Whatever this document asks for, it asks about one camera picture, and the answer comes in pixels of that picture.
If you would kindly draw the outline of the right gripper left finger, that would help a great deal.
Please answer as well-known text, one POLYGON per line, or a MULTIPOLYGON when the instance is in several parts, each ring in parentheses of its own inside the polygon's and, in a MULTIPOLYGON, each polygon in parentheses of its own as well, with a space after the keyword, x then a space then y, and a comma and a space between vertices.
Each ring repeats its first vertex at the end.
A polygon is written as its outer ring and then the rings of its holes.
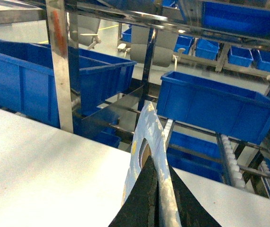
POLYGON ((158 226, 158 176, 149 156, 126 202, 110 227, 158 226))

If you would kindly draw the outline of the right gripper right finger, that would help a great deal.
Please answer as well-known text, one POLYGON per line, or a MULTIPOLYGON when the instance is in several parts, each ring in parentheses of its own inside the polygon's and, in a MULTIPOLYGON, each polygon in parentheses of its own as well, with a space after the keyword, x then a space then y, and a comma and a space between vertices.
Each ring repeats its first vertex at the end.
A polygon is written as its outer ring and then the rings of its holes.
POLYGON ((221 227, 169 165, 182 227, 221 227))

